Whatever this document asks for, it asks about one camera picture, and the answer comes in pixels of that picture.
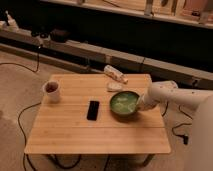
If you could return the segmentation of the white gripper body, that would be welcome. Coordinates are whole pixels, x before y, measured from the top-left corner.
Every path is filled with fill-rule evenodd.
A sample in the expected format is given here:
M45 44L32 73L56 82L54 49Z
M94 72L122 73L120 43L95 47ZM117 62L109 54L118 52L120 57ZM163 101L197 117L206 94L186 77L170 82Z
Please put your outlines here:
M136 102L136 108L141 111L147 111L155 108L157 104L158 102L152 99L148 93L143 93Z

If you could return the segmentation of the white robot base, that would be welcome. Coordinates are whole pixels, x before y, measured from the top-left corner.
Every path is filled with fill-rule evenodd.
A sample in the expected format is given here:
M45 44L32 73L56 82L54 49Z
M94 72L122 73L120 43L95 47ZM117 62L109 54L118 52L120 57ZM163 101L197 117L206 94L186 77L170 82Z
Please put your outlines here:
M195 113L184 171L213 171L213 96Z

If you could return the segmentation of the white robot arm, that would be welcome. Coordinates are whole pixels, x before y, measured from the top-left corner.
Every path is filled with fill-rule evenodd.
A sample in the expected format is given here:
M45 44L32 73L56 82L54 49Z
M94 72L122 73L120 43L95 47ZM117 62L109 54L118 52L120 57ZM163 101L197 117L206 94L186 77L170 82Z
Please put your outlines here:
M173 102L197 109L198 106L209 96L213 90L198 90L179 88L174 81L153 82L137 100L136 107L147 111L155 108L162 102Z

